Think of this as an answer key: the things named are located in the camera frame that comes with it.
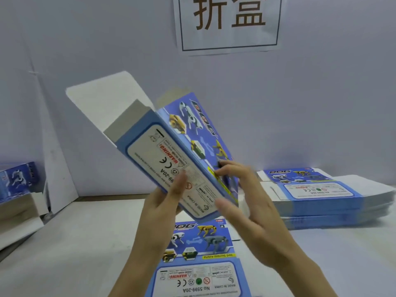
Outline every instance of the blue box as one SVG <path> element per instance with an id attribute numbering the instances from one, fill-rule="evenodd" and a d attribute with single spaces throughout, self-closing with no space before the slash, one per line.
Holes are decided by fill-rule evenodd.
<path id="1" fill-rule="evenodd" d="M 22 165 L 0 165 L 0 203 L 29 192 L 39 176 L 34 162 Z"/>
<path id="2" fill-rule="evenodd" d="M 214 174 L 218 160 L 232 156 L 193 93 L 155 111 L 134 78 L 121 72 L 70 87 L 66 94 L 163 191 L 185 171 L 180 205 L 194 220 L 218 217 L 216 198 L 238 204 L 237 179 Z"/>
<path id="3" fill-rule="evenodd" d="M 363 196 L 312 168 L 264 170 L 282 190 L 273 200 L 281 216 L 337 215 L 363 208 Z"/>
<path id="4" fill-rule="evenodd" d="M 215 295 L 251 296 L 226 220 L 176 223 L 145 297 Z"/>

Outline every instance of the white wall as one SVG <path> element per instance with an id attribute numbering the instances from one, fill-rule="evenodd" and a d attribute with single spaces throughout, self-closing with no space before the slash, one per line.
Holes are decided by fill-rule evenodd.
<path id="1" fill-rule="evenodd" d="M 12 0 L 0 0 L 0 163 L 44 160 L 34 77 Z"/>
<path id="2" fill-rule="evenodd" d="M 193 89 L 234 158 L 256 169 L 396 182 L 396 0 L 288 0 L 279 51 L 207 57 L 178 54 L 172 0 L 14 5 L 80 195 L 152 188 L 64 94 L 122 70 L 152 100 Z"/>

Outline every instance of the table surface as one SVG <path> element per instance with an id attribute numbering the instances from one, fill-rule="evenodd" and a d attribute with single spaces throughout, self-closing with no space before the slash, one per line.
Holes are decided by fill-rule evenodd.
<path id="1" fill-rule="evenodd" d="M 1 295 L 107 296 L 131 250 L 143 202 L 73 202 L 0 263 Z M 340 297 L 396 296 L 396 287 L 392 291 L 387 278 L 394 276 L 396 267 L 395 218 L 393 206 L 389 216 L 364 228 L 295 230 L 292 234 L 318 262 Z M 177 216 L 177 221 L 184 220 L 190 220 L 185 213 Z M 233 239 L 238 238 L 233 229 L 230 233 Z M 377 258 L 365 263 L 362 257 L 354 257 L 358 252 L 347 251 L 348 246 L 335 243 L 329 234 L 366 246 L 367 258 Z M 326 245 L 345 253 L 337 258 L 330 254 L 331 250 L 323 250 Z M 292 296 L 281 278 L 257 262 L 244 242 L 234 242 L 234 247 L 253 296 Z M 370 282 L 358 284 L 362 278 Z"/>

